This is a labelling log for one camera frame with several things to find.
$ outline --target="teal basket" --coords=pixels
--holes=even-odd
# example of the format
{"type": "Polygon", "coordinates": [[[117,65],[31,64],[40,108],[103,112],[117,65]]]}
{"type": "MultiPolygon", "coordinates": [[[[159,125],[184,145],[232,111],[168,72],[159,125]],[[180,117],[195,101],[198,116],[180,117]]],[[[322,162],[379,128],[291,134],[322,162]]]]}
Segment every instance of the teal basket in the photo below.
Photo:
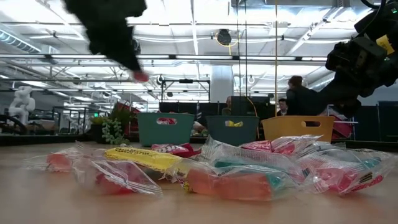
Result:
{"type": "Polygon", "coordinates": [[[207,116],[206,120],[213,139],[233,146],[255,141],[260,122],[255,116],[207,116]]]}
{"type": "Polygon", "coordinates": [[[194,115],[173,113],[138,113],[139,142],[180,145],[189,143],[194,115]]]}

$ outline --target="black shirt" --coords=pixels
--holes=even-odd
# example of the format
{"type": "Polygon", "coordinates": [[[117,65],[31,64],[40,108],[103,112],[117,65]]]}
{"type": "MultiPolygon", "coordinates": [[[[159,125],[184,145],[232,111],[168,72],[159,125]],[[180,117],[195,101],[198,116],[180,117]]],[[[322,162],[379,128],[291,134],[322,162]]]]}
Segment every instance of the black shirt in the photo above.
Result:
{"type": "Polygon", "coordinates": [[[322,113],[327,103],[323,102],[315,90],[304,86],[287,90],[286,104],[289,107],[287,115],[317,116],[322,113]]]}
{"type": "Polygon", "coordinates": [[[276,113],[276,116],[285,116],[285,115],[287,115],[287,111],[286,111],[285,114],[282,114],[282,111],[281,111],[281,110],[279,110],[279,111],[276,113]]]}

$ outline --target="man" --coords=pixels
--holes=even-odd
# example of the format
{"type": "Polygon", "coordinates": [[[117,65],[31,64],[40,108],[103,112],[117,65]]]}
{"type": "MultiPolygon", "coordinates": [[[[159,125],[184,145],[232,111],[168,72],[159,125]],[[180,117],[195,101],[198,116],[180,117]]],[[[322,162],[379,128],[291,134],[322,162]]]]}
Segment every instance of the man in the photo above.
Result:
{"type": "Polygon", "coordinates": [[[223,110],[221,111],[221,114],[222,114],[223,116],[231,116],[231,113],[232,113],[232,111],[231,111],[231,105],[232,105],[231,97],[229,96],[229,97],[226,99],[226,108],[223,108],[223,110]]]}
{"type": "Polygon", "coordinates": [[[286,103],[289,107],[287,115],[317,116],[325,110],[327,104],[320,95],[302,85],[303,78],[298,75],[289,79],[286,92],[286,103]]]}
{"type": "Polygon", "coordinates": [[[279,104],[279,111],[276,113],[276,116],[285,116],[287,114],[287,104],[286,99],[282,98],[278,101],[279,104]]]}

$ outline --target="candy wrapper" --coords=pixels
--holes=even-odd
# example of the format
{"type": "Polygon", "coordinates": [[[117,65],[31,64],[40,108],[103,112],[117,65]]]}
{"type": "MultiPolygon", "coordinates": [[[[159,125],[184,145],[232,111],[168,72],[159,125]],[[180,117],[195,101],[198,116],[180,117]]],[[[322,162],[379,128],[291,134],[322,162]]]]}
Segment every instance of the candy wrapper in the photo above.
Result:
{"type": "Polygon", "coordinates": [[[394,168],[396,156],[369,149],[329,149],[298,159],[312,174],[310,191],[347,194],[380,183],[394,168]]]}
{"type": "Polygon", "coordinates": [[[182,159],[168,171],[188,192],[233,200],[274,200],[297,191],[290,177],[262,166],[215,168],[204,162],[182,159]]]}
{"type": "Polygon", "coordinates": [[[133,147],[116,147],[105,151],[109,160],[132,161],[136,164],[164,173],[182,158],[169,153],[155,152],[133,147]]]}
{"type": "Polygon", "coordinates": [[[246,143],[246,144],[241,145],[241,148],[249,149],[249,150],[255,150],[255,151],[271,152],[271,142],[268,141],[268,140],[250,142],[250,143],[246,143]]]}
{"type": "Polygon", "coordinates": [[[271,142],[271,149],[272,152],[279,154],[300,154],[320,137],[312,135],[280,137],[271,142]]]}
{"type": "Polygon", "coordinates": [[[250,165],[262,166],[287,174],[298,185],[304,183],[308,176],[308,171],[303,165],[294,158],[283,154],[247,150],[216,141],[210,137],[201,149],[202,153],[197,159],[201,162],[207,162],[216,168],[250,165]]]}
{"type": "Polygon", "coordinates": [[[162,196],[161,188],[135,163],[82,157],[72,165],[76,181],[96,194],[143,193],[162,196]]]}
{"type": "Polygon", "coordinates": [[[201,153],[200,150],[195,151],[189,143],[179,146],[171,144],[154,144],[152,145],[151,149],[156,152],[170,153],[172,155],[176,155],[182,158],[189,158],[201,153]]]}
{"type": "Polygon", "coordinates": [[[51,153],[46,156],[35,156],[23,161],[29,169],[42,169],[51,172],[70,172],[73,161],[83,156],[103,156],[104,149],[93,149],[80,142],[75,146],[51,153]]]}

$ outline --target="woman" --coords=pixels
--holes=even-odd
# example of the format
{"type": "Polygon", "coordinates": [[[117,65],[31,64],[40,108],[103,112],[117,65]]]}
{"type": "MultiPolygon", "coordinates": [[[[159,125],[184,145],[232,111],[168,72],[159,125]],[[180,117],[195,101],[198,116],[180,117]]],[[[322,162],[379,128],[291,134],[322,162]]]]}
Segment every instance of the woman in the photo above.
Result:
{"type": "Polygon", "coordinates": [[[326,104],[320,95],[302,85],[303,77],[294,75],[289,79],[286,92],[287,115],[316,116],[323,112],[326,104]]]}

